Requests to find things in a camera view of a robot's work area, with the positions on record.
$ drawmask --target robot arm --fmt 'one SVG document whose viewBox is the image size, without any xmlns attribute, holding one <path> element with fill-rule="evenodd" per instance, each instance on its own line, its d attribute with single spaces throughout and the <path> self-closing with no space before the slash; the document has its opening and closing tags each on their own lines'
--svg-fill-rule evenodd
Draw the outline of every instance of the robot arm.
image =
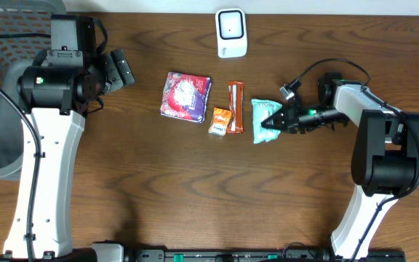
<svg viewBox="0 0 419 262">
<path fill-rule="evenodd" d="M 397 202 L 393 197 L 415 183 L 419 165 L 416 141 L 396 116 L 395 112 L 400 110 L 392 108 L 394 112 L 383 107 L 383 101 L 362 83 L 345 81 L 340 74 L 328 73 L 318 85 L 320 105 L 304 108 L 292 91 L 285 92 L 286 98 L 292 98 L 291 105 L 267 118 L 262 126 L 302 134 L 327 124 L 345 125 L 348 120 L 359 127 L 351 161 L 356 185 L 346 214 L 331 235 L 331 243 L 334 253 L 340 257 L 364 258 L 384 215 Z M 419 140 L 419 114 L 405 115 L 406 123 L 416 130 Z M 386 150 L 387 143 L 401 149 Z M 389 202 L 373 219 L 377 206 L 383 201 Z"/>
<path fill-rule="evenodd" d="M 77 146 L 84 131 L 90 101 L 98 95 L 132 84 L 133 78 L 124 53 L 103 52 L 105 41 L 97 48 L 95 23 L 78 15 L 52 16 L 52 47 L 48 66 L 29 66 L 17 82 L 19 107 L 33 125 L 41 142 L 41 161 L 33 206 L 33 256 L 35 259 L 70 259 L 101 256 L 104 247 L 93 246 L 81 255 L 73 254 L 71 236 L 71 190 Z M 35 158 L 35 146 L 28 128 L 24 128 L 23 167 L 17 208 L 4 257 L 29 258 L 25 239 L 28 203 Z"/>
</svg>

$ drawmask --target wooden table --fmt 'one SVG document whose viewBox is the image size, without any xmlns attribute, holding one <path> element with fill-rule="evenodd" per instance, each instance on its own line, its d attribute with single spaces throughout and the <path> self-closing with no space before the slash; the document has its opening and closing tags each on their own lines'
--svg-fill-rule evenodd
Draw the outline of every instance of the wooden table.
<svg viewBox="0 0 419 262">
<path fill-rule="evenodd" d="M 137 82 L 105 96 L 105 110 L 87 120 L 71 204 L 76 247 L 104 239 L 169 249 L 328 245 L 353 190 L 357 128 L 254 145 L 250 100 L 282 100 L 279 87 L 307 66 L 344 57 L 370 71 L 378 97 L 419 111 L 419 17 L 248 15 L 247 55 L 220 59 L 214 15 L 94 15 Z M 169 71 L 212 78 L 203 124 L 160 116 Z M 300 89 L 306 103 L 317 102 L 316 79 L 326 71 L 363 79 L 346 64 L 318 66 Z M 209 135 L 212 109 L 228 107 L 234 79 L 246 82 L 246 132 Z M 17 190 L 0 181 L 0 252 Z M 392 207 L 371 246 L 402 248 L 407 261 L 419 261 L 419 189 Z"/>
</svg>

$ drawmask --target orange candy wrapper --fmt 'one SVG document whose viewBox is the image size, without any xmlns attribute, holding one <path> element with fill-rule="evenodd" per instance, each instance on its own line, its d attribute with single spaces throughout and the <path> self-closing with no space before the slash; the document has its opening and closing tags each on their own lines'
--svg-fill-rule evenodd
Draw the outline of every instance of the orange candy wrapper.
<svg viewBox="0 0 419 262">
<path fill-rule="evenodd" d="M 229 106 L 232 111 L 232 120 L 227 129 L 228 134 L 242 134 L 244 132 L 243 104 L 245 83 L 229 81 Z"/>
<path fill-rule="evenodd" d="M 222 108 L 215 108 L 211 126 L 209 126 L 208 133 L 215 135 L 225 135 L 227 126 L 231 121 L 232 112 L 230 110 L 225 110 Z"/>
</svg>

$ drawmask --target black cable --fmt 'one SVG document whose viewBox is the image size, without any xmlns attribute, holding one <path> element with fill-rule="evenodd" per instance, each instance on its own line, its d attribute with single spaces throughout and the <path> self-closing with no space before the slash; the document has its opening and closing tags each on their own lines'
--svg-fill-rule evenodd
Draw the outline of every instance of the black cable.
<svg viewBox="0 0 419 262">
<path fill-rule="evenodd" d="M 286 252 L 290 249 L 290 247 L 292 247 L 293 245 L 301 245 L 301 246 L 304 246 L 305 247 L 305 244 L 303 244 L 302 242 L 292 242 L 292 243 L 290 243 L 290 244 L 288 244 L 285 248 L 284 248 L 284 250 L 282 251 L 282 258 L 286 258 Z M 311 257 L 312 258 L 314 258 L 314 255 L 313 255 L 313 253 L 310 251 L 310 250 L 306 250 L 306 251 L 308 251 L 308 253 L 311 255 Z"/>
<path fill-rule="evenodd" d="M 5 33 L 0 34 L 0 39 L 22 38 L 22 37 L 44 37 L 51 38 L 48 33 Z"/>
<path fill-rule="evenodd" d="M 43 61 L 47 58 L 48 56 L 48 49 L 44 48 L 41 49 L 35 56 L 35 58 L 33 59 L 32 62 L 32 66 L 41 66 L 41 64 L 43 64 Z"/>
<path fill-rule="evenodd" d="M 364 68 L 362 68 L 360 65 L 355 64 L 354 62 L 350 61 L 350 60 L 346 60 L 344 58 L 327 58 L 327 59 L 323 59 L 320 60 L 316 63 L 314 63 L 313 65 L 310 65 L 306 70 L 304 70 L 304 72 L 299 75 L 299 77 L 297 77 L 294 81 L 292 81 L 292 83 L 290 83 L 290 86 L 293 87 L 295 86 L 295 84 L 297 82 L 299 82 L 313 67 L 319 65 L 320 63 L 325 63 L 325 62 L 330 62 L 330 61 L 338 61 L 338 62 L 344 62 L 347 63 L 349 65 L 352 65 L 356 68 L 358 68 L 361 72 L 363 72 L 364 74 L 367 75 L 368 80 L 364 83 L 364 85 L 366 86 L 372 79 L 370 73 L 368 73 Z"/>
<path fill-rule="evenodd" d="M 27 256 L 30 262 L 34 261 L 34 254 L 33 254 L 33 232 L 32 232 L 32 224 L 33 224 L 33 206 L 35 203 L 35 192 L 36 192 L 36 183 L 38 181 L 38 173 L 40 168 L 40 159 L 41 159 L 41 146 L 40 146 L 40 139 L 38 134 L 35 131 L 33 125 L 28 121 L 27 116 L 22 112 L 22 109 L 8 96 L 2 89 L 0 89 L 0 96 L 2 96 L 10 105 L 11 107 L 17 112 L 20 118 L 23 120 L 25 125 L 27 126 L 30 134 L 32 134 L 33 142 L 35 143 L 35 165 L 33 167 L 33 177 L 32 177 L 32 184 L 30 188 L 30 199 L 28 200 L 28 212 L 27 212 L 27 234 L 24 236 L 27 242 Z"/>
<path fill-rule="evenodd" d="M 108 45 L 108 33 L 106 32 L 106 28 L 104 27 L 101 20 L 98 18 L 92 18 L 95 25 L 101 30 L 101 33 L 103 34 L 104 40 L 103 42 L 96 48 L 97 55 L 101 55 L 104 50 L 106 49 L 106 46 Z"/>
<path fill-rule="evenodd" d="M 96 101 L 100 104 L 101 107 L 93 109 L 90 112 L 88 112 L 87 114 L 93 114 L 94 112 L 98 112 L 99 110 L 103 110 L 103 108 L 105 107 L 105 103 L 103 102 L 103 99 L 96 98 Z"/>
</svg>

